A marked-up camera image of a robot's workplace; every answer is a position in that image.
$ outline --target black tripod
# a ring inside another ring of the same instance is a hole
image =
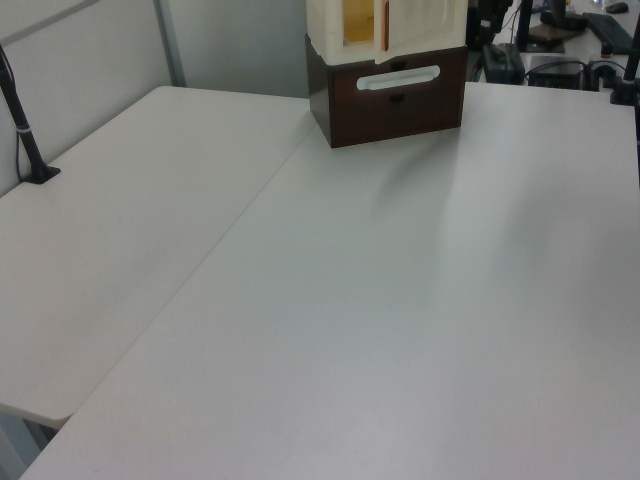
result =
[[[60,173],[60,169],[50,167],[42,160],[40,150],[38,150],[36,140],[35,138],[33,138],[31,127],[29,126],[29,122],[27,122],[27,117],[24,114],[24,110],[22,109],[22,105],[20,104],[20,99],[18,98],[18,93],[16,92],[16,84],[13,78],[13,72],[11,71],[9,61],[7,60],[7,57],[1,45],[0,88],[2,88],[2,93],[4,94],[4,98],[7,101],[7,105],[9,106],[9,111],[11,112],[11,116],[13,117],[13,121],[16,124],[16,131],[22,139],[22,144],[24,145],[24,149],[27,152],[29,161],[31,162],[31,175],[26,177],[24,181],[42,185],[47,180]]]

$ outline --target black stand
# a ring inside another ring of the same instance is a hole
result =
[[[24,179],[25,182],[35,183],[42,185],[50,178],[60,173],[59,168],[50,167],[42,160],[40,150],[36,144],[31,127],[27,122],[27,117],[24,114],[18,93],[16,92],[16,86],[9,71],[9,65],[5,62],[6,56],[2,46],[0,46],[0,88],[9,106],[9,111],[13,117],[13,121],[16,124],[16,130],[22,139],[22,144],[27,152],[29,161],[31,162],[31,175]]]
[[[520,3],[520,18],[518,18],[518,33],[516,34],[516,45],[520,52],[529,53],[564,53],[562,38],[548,38],[545,42],[535,41],[529,35],[529,23],[531,22],[531,11],[533,10],[533,0],[522,0]],[[552,29],[546,27],[547,35],[551,35]]]
[[[624,69],[622,78],[616,77],[613,92],[611,92],[611,103],[614,105],[636,105],[638,91],[636,89],[636,71],[638,70],[638,60],[640,60],[640,15],[636,22],[636,31],[631,42],[631,54],[627,60],[627,67]]]

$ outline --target desk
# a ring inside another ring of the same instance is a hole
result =
[[[316,127],[24,480],[636,478],[637,182],[633,110],[588,92]]]
[[[0,199],[0,409],[60,427],[315,125],[160,88]]]

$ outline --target black pole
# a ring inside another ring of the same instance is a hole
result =
[[[11,76],[9,65],[5,61],[6,58],[2,45],[0,45],[0,88],[2,89],[4,98],[9,106],[9,111],[13,117],[13,121],[16,124],[16,130],[20,135],[24,149],[27,152],[29,161],[31,162],[31,175],[26,177],[24,181],[42,185],[47,180],[60,173],[60,169],[50,167],[44,163],[44,160],[42,160],[40,150],[38,150],[38,145],[33,137],[33,132],[31,131],[29,122],[27,122],[27,117],[24,114],[22,105],[20,104],[14,79]]]
[[[622,78],[616,77],[610,101],[615,105],[636,105],[636,73],[640,60],[640,15],[636,21],[636,31],[631,42],[631,53]]]
[[[522,0],[520,2],[520,18],[518,18],[518,33],[516,33],[516,46],[520,52],[527,51],[531,10],[533,10],[533,0]]]

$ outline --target computer mouse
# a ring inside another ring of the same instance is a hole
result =
[[[606,11],[611,14],[625,13],[629,11],[629,5],[625,2],[612,3],[606,8]]]

